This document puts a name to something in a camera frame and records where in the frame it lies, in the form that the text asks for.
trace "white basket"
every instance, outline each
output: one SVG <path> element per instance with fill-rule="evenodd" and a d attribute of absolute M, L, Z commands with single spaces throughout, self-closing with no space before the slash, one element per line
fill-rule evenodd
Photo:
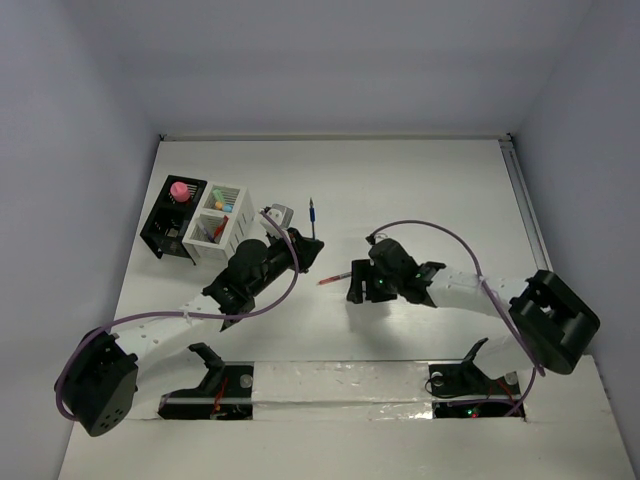
<path fill-rule="evenodd" d="M 225 203 L 233 207 L 231 212 L 214 209 L 216 200 L 212 192 L 216 188 L 224 195 Z M 219 243 L 209 241 L 199 223 L 213 234 L 225 216 L 229 217 L 229 220 Z M 253 216 L 253 203 L 246 187 L 207 181 L 182 244 L 196 264 L 224 269 L 229 259 L 235 254 L 238 244 L 247 238 Z"/>

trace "pen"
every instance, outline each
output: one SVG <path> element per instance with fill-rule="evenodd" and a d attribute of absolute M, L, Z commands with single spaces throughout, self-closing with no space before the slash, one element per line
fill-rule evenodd
<path fill-rule="evenodd" d="M 340 275 L 334 275 L 333 277 L 320 280 L 318 282 L 318 285 L 326 285 L 327 283 L 337 282 L 338 280 L 342 280 L 343 278 L 349 278 L 350 276 L 351 276 L 351 272 L 341 273 Z"/>
<path fill-rule="evenodd" d="M 311 238 L 316 239 L 316 209 L 313 208 L 313 198 L 309 198 L 309 219 L 311 220 Z"/>

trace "black container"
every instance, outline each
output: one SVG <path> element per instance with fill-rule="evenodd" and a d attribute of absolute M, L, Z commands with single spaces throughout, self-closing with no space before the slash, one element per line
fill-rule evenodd
<path fill-rule="evenodd" d="M 188 202 L 177 202 L 171 195 L 169 190 L 175 182 L 183 182 L 189 188 L 191 199 Z M 140 237 L 156 257 L 162 258 L 162 255 L 166 254 L 189 258 L 193 261 L 182 245 L 182 239 L 206 186 L 207 182 L 204 180 L 175 175 L 167 177 L 140 232 Z"/>

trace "white wall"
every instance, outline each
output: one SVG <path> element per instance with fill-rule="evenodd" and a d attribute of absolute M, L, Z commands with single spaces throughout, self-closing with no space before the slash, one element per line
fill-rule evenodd
<path fill-rule="evenodd" d="M 54 2 L 0 2 L 0 478 L 51 479 L 53 382 L 113 315 L 157 136 Z"/>
<path fill-rule="evenodd" d="M 554 267 L 602 320 L 594 353 L 640 472 L 640 2 L 596 2 L 516 145 Z"/>
<path fill-rule="evenodd" d="M 591 0 L 62 0 L 163 133 L 515 129 Z"/>

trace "white floor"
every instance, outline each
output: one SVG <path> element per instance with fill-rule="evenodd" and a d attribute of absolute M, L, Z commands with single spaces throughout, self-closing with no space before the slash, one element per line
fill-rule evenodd
<path fill-rule="evenodd" d="M 247 186 L 256 206 L 294 208 L 292 226 L 306 234 L 310 196 L 316 205 L 326 247 L 291 297 L 203 339 L 227 361 L 460 358 L 479 338 L 505 332 L 495 319 L 402 300 L 347 305 L 348 281 L 316 286 L 366 258 L 364 237 L 389 221 L 451 228 L 471 244 L 487 275 L 526 277 L 536 270 L 496 141 L 165 142 L 140 228 L 169 174 Z M 417 226 L 388 233 L 419 263 L 472 268 L 444 234 Z M 158 260 L 136 238 L 118 317 L 176 308 L 217 273 L 181 258 Z M 283 275 L 263 292 L 258 306 L 277 298 L 289 279 Z M 60 478 L 633 478 L 590 358 L 569 377 L 539 381 L 526 408 L 528 423 L 125 420 L 96 439 L 76 426 Z"/>

